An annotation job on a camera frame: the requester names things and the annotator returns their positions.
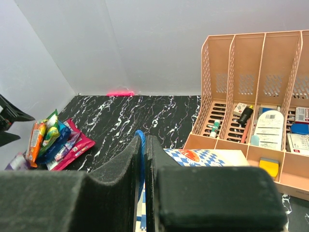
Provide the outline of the blue snack bag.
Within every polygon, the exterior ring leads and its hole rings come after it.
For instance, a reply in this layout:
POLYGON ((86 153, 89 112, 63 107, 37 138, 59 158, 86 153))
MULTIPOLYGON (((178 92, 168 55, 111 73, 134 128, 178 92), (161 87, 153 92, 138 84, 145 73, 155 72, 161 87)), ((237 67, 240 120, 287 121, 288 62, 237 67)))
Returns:
POLYGON ((58 122, 58 125, 60 129, 60 136, 42 155, 36 159, 37 164, 47 164, 51 162, 68 140, 71 130, 61 121, 58 122))

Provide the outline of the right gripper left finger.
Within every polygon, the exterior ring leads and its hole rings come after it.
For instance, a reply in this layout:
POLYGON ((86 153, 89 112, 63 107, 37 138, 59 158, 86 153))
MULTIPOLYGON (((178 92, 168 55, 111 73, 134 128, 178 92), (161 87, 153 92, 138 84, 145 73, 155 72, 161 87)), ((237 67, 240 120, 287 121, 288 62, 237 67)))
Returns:
POLYGON ((3 232, 133 232, 141 140, 94 171, 2 171, 3 232))

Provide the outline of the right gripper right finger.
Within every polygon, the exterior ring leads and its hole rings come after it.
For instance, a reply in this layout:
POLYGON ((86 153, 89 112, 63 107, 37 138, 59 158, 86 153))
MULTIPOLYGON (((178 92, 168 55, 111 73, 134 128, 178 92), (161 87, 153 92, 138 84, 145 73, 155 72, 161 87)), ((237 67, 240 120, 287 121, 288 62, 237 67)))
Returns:
POLYGON ((287 216, 269 174, 254 166, 158 169, 155 232, 283 232, 287 216))

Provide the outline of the magenta purple candy pack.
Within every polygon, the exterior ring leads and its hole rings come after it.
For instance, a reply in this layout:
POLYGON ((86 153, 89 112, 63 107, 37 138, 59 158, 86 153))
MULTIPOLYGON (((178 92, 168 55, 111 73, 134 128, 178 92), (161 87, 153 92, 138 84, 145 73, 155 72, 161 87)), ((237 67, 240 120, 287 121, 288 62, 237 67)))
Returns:
POLYGON ((62 158, 64 158, 68 152, 73 148, 76 141, 80 137, 80 132, 73 132, 73 136, 71 136, 67 142, 63 145, 63 147, 60 149, 60 151, 55 155, 55 161, 60 161, 62 158))

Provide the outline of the green candy pack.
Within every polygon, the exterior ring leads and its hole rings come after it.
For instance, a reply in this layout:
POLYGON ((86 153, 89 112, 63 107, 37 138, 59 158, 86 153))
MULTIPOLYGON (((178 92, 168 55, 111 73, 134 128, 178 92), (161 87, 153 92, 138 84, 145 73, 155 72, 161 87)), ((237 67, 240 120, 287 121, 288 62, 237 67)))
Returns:
POLYGON ((38 157, 41 157, 60 136, 58 129, 58 111, 55 109, 45 120, 46 132, 43 138, 38 157))

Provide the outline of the pink snack bag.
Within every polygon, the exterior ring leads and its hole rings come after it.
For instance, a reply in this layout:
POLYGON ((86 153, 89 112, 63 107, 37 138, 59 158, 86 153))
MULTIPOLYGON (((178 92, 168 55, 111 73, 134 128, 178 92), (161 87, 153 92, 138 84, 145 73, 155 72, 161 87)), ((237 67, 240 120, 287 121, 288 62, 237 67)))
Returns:
POLYGON ((88 151, 90 148, 92 148, 96 143, 92 139, 86 137, 75 125, 73 120, 67 119, 64 124, 68 126, 71 130, 71 134, 73 135, 73 132, 80 132, 80 137, 76 141, 73 148, 68 152, 68 154, 62 158, 60 161, 55 161, 53 159, 51 162, 47 163, 47 169, 49 171, 62 171, 64 170, 69 164, 71 164, 73 161, 75 161, 78 157, 80 157, 82 154, 84 154, 86 151, 88 151))

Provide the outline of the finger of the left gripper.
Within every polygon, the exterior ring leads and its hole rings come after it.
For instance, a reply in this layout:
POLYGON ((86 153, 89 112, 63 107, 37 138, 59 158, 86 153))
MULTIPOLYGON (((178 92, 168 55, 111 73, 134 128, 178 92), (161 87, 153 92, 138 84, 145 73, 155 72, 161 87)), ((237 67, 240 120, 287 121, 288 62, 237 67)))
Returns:
POLYGON ((10 122, 34 121, 35 118, 24 113, 2 95, 0 96, 0 117, 10 122))
POLYGON ((17 141, 20 139, 19 135, 8 133, 5 131, 0 132, 0 147, 9 144, 11 142, 17 141))

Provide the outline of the blue checkered paper bag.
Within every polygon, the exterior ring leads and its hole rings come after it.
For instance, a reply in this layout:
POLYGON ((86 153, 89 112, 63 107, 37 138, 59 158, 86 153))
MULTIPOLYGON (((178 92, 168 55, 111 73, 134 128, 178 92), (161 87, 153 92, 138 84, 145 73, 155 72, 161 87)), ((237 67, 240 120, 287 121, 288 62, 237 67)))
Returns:
POLYGON ((243 152, 224 149, 163 148, 155 136, 145 136, 141 130, 141 176, 137 221, 139 232, 155 231, 154 193, 157 171, 164 166, 211 167, 248 166, 243 152))

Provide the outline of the orange candy pack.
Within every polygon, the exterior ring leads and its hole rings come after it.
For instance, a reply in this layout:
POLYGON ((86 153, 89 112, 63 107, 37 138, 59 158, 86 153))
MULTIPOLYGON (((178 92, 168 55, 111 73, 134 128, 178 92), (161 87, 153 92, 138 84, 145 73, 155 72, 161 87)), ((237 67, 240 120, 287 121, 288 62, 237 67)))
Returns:
POLYGON ((36 121, 33 124, 29 144, 26 152, 26 160, 30 163, 31 167, 36 168, 36 158, 38 156, 39 150, 41 148, 43 138, 46 131, 46 122, 47 120, 36 121))

